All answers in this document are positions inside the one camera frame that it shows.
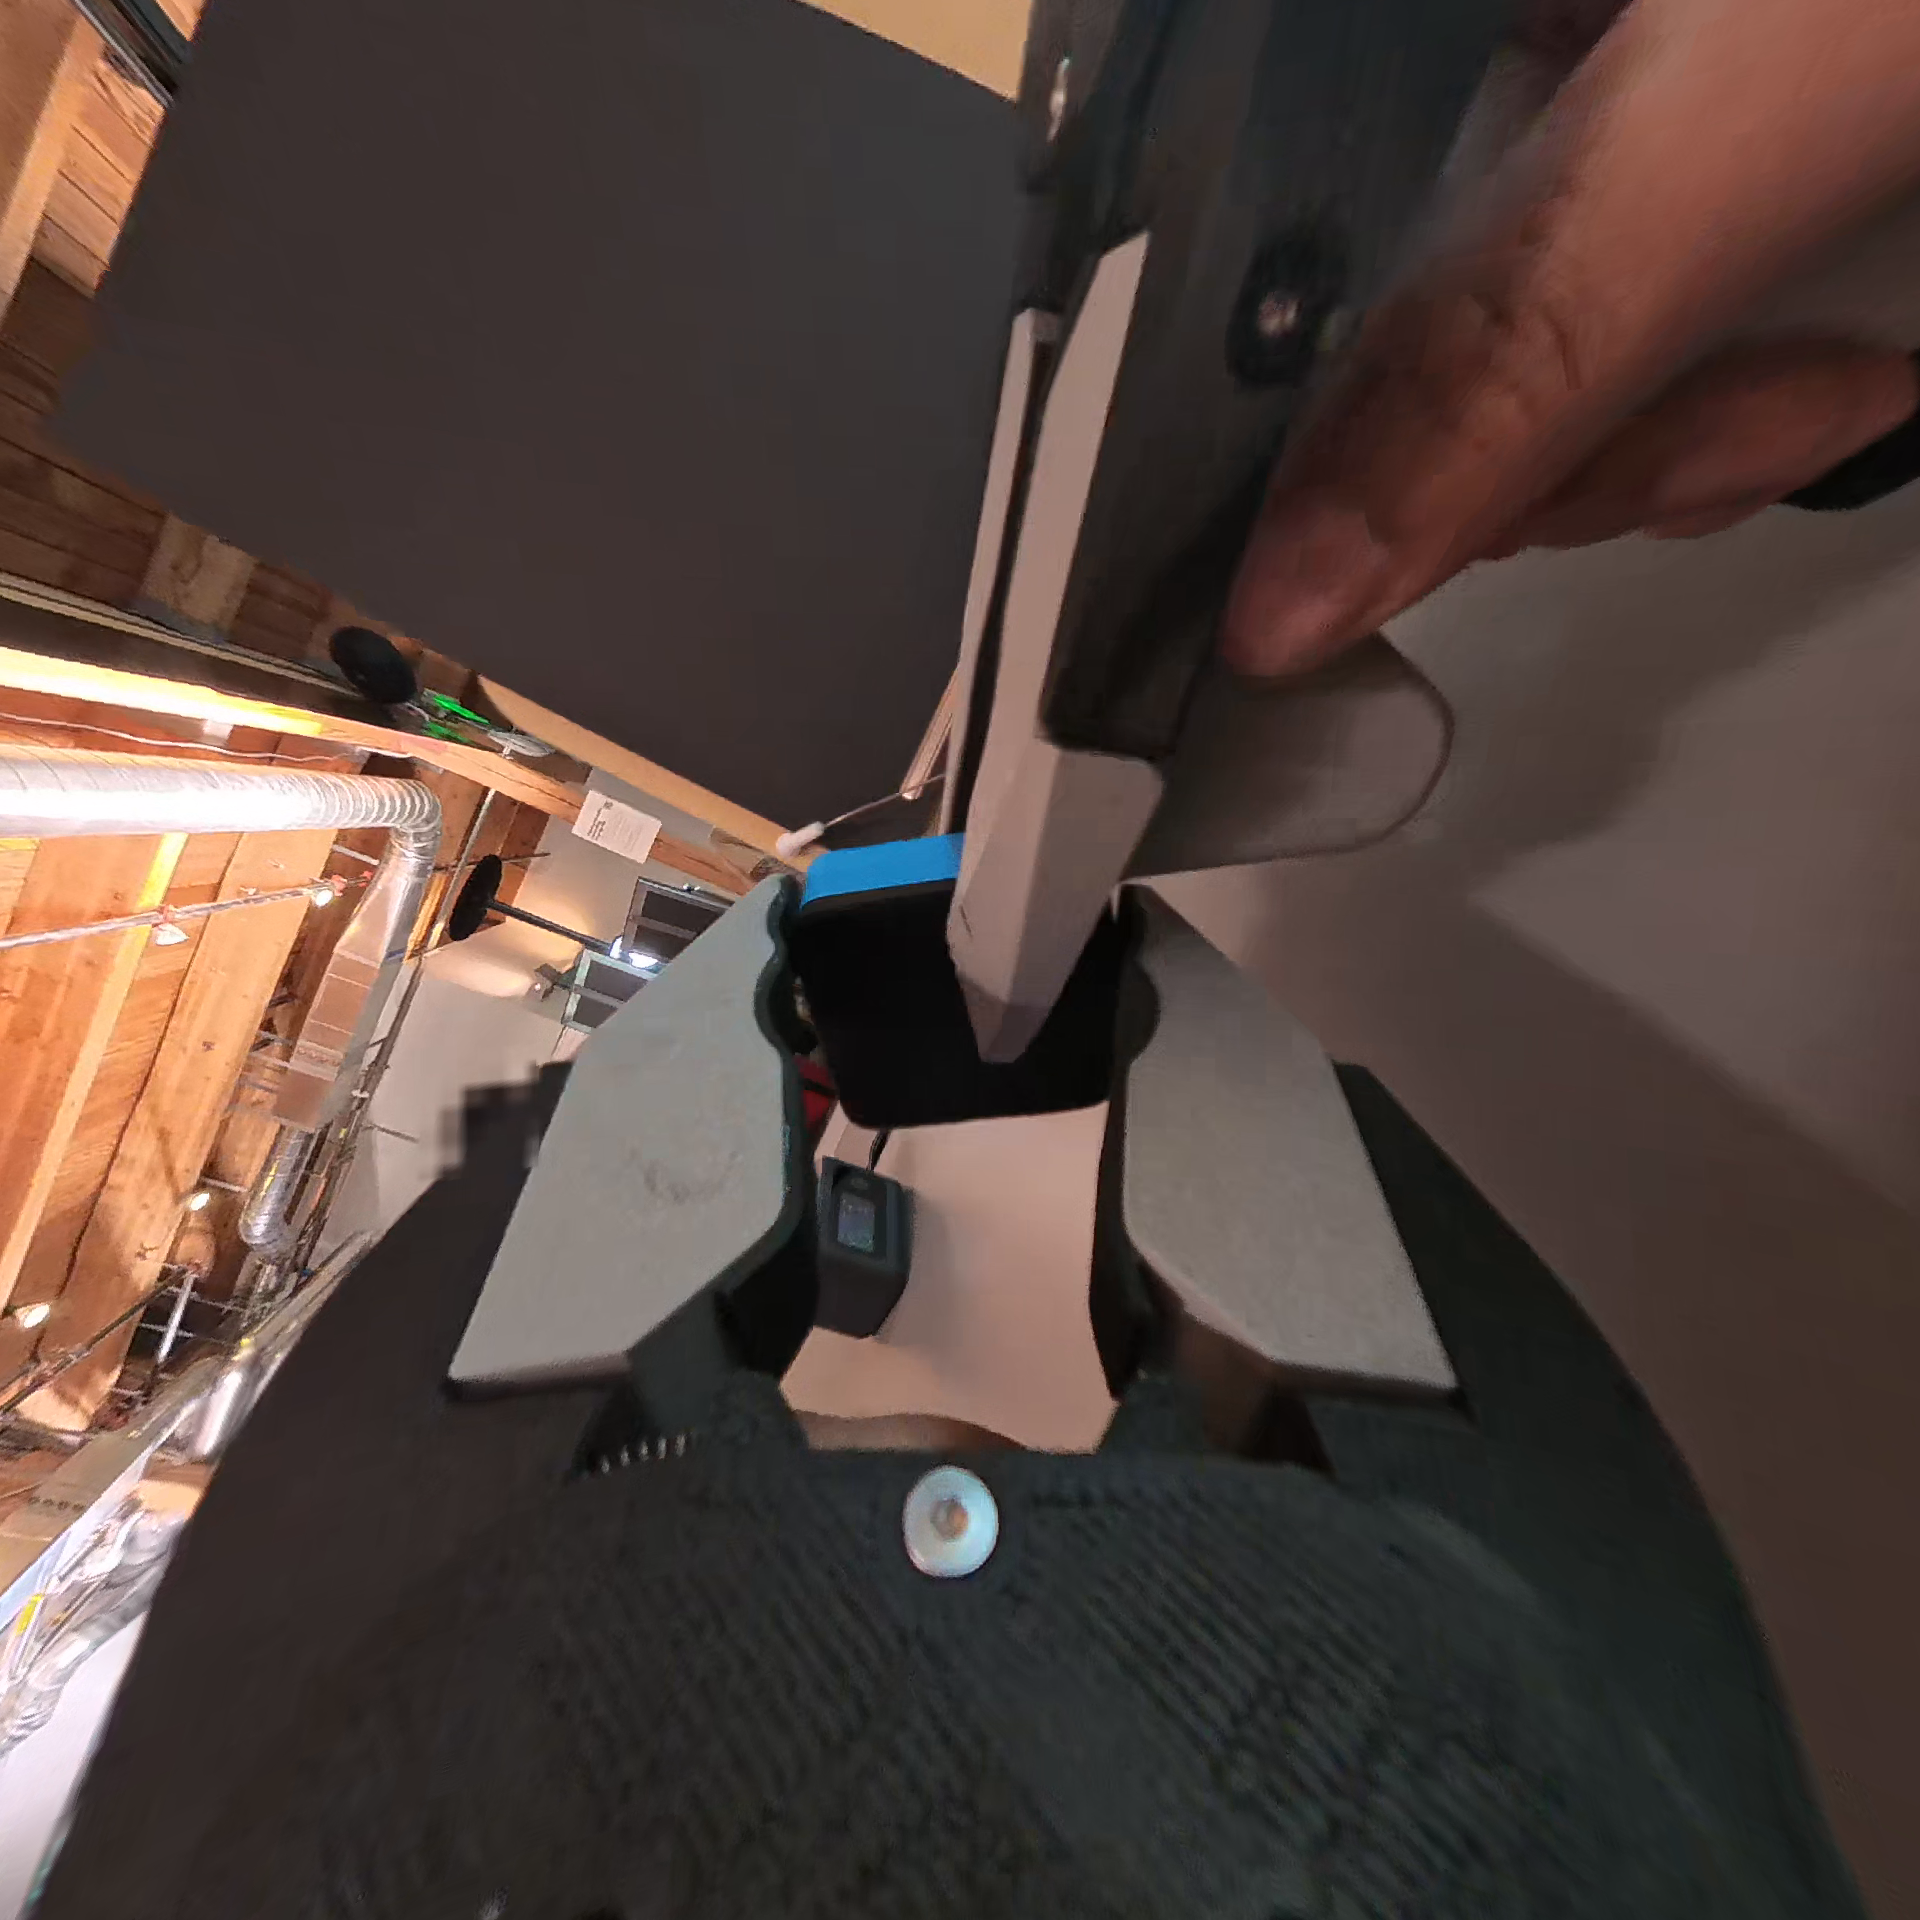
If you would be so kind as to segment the person's right hand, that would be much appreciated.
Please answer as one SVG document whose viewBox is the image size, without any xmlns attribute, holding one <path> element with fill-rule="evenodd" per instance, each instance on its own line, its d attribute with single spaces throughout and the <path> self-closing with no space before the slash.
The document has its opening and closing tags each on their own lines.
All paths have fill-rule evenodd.
<svg viewBox="0 0 1920 1920">
<path fill-rule="evenodd" d="M 1245 677 L 1477 562 L 1916 477 L 1912 348 L 1737 336 L 1916 195 L 1916 5 L 1518 5 L 1504 80 L 1510 142 L 1287 439 L 1222 614 Z"/>
</svg>

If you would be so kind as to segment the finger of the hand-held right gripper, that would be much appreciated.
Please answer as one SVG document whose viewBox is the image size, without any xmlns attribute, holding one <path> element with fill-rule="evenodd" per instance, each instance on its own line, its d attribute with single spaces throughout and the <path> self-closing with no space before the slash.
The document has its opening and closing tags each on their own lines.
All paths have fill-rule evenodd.
<svg viewBox="0 0 1920 1920">
<path fill-rule="evenodd" d="M 1005 565 L 1017 549 L 1026 472 L 1026 434 L 1036 391 L 1049 364 L 1049 314 L 1020 310 L 1009 327 L 991 447 L 980 496 L 973 557 L 967 576 L 961 637 L 953 672 L 953 712 L 946 738 L 938 834 L 967 827 L 978 763 L 991 722 L 998 677 L 998 621 Z"/>
<path fill-rule="evenodd" d="M 978 1051 L 1020 1059 L 1126 880 L 1353 853 L 1402 827 L 1449 763 L 1453 712 L 1388 640 L 1302 679 L 1245 679 L 1214 650 L 1164 758 L 1068 749 L 1040 698 L 1144 242 L 1093 274 L 1086 331 L 1049 317 L 1026 434 L 998 677 L 948 912 Z"/>
</svg>

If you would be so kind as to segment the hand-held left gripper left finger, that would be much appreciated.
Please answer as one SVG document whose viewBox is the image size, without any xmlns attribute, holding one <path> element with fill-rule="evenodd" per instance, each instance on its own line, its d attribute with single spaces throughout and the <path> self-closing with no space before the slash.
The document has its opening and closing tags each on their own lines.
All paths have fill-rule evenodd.
<svg viewBox="0 0 1920 1920">
<path fill-rule="evenodd" d="M 780 1376 L 815 1301 L 784 924 L 762 880 L 589 1034 L 447 1364 L 456 1395 L 647 1379 L 666 1327 Z"/>
</svg>

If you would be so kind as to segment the long ceiling light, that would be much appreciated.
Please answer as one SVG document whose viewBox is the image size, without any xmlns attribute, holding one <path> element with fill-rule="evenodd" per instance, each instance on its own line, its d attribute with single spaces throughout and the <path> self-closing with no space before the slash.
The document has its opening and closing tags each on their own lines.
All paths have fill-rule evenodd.
<svg viewBox="0 0 1920 1920">
<path fill-rule="evenodd" d="M 202 724 L 265 728 L 293 735 L 324 735 L 330 722 L 285 703 L 263 703 L 176 679 L 144 677 L 124 667 L 36 656 L 1 646 L 1 687 L 95 706 L 164 712 Z"/>
</svg>

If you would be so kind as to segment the black panel with wooden rim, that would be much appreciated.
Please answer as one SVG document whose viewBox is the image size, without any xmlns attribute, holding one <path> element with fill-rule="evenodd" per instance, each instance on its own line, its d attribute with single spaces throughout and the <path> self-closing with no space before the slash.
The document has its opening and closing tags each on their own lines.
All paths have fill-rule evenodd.
<svg viewBox="0 0 1920 1920">
<path fill-rule="evenodd" d="M 55 434 L 807 824 L 956 664 L 1020 152 L 812 5 L 207 5 Z"/>
</svg>

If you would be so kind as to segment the grey display panel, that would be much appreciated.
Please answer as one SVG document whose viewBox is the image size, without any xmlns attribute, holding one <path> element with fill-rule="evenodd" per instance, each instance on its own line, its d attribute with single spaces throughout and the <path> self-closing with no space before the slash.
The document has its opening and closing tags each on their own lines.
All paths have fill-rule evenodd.
<svg viewBox="0 0 1920 1920">
<path fill-rule="evenodd" d="M 720 903 L 697 888 L 639 878 L 616 935 L 616 955 L 633 968 L 660 968 L 725 912 Z"/>
<path fill-rule="evenodd" d="M 553 990 L 557 1019 L 575 1034 L 591 1034 L 629 1003 L 648 981 L 616 952 L 581 947 Z"/>
</svg>

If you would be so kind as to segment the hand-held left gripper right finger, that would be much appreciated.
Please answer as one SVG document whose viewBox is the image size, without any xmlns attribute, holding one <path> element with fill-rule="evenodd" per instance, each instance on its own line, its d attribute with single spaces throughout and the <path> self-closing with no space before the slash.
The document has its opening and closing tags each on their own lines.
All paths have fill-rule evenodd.
<svg viewBox="0 0 1920 1920">
<path fill-rule="evenodd" d="M 1095 1190 L 1095 1344 L 1166 1336 L 1272 1383 L 1442 1402 L 1455 1370 L 1316 1035 L 1144 887 L 1120 896 L 1116 1083 Z"/>
</svg>

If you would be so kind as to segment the blue-topped black battery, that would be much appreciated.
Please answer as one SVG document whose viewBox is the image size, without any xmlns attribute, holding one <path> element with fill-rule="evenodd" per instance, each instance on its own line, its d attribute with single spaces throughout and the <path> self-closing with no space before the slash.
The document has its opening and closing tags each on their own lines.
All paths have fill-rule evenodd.
<svg viewBox="0 0 1920 1920">
<path fill-rule="evenodd" d="M 825 853 L 784 922 L 837 1094 L 872 1132 L 1098 1107 L 1151 1027 L 1122 1010 L 1141 909 L 1109 907 L 1026 1051 L 982 1060 L 946 947 L 961 845 L 953 832 Z"/>
</svg>

